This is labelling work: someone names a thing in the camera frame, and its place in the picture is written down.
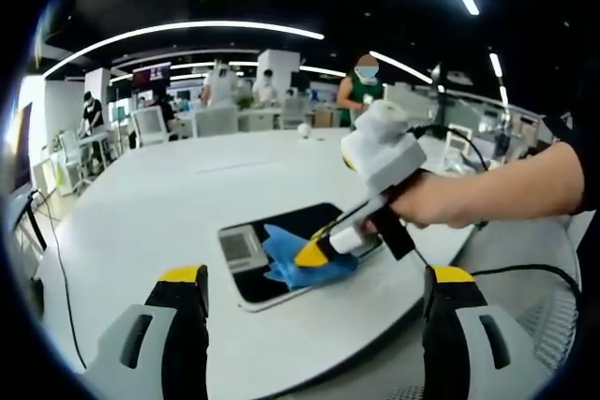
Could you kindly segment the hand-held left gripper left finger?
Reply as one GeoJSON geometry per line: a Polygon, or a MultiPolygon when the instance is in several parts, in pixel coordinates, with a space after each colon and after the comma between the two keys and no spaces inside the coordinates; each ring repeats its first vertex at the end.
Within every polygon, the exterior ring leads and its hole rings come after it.
{"type": "Polygon", "coordinates": [[[170,269],[98,340],[83,372],[97,399],[206,399],[208,270],[170,269]]]}

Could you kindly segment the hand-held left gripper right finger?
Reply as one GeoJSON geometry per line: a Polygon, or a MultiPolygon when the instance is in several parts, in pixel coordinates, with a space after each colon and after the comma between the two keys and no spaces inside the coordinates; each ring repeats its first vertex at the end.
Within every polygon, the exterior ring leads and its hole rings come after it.
{"type": "Polygon", "coordinates": [[[458,267],[426,267],[423,318],[425,399],[529,399],[549,379],[530,335],[458,267]]]}

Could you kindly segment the person's right hand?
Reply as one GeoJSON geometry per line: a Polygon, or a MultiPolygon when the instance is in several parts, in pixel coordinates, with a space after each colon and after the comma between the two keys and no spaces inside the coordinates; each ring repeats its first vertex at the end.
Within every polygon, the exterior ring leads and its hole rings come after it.
{"type": "Polygon", "coordinates": [[[445,225],[462,229],[471,220],[461,216],[458,179],[419,170],[390,192],[390,206],[403,221],[419,229],[445,225]]]}

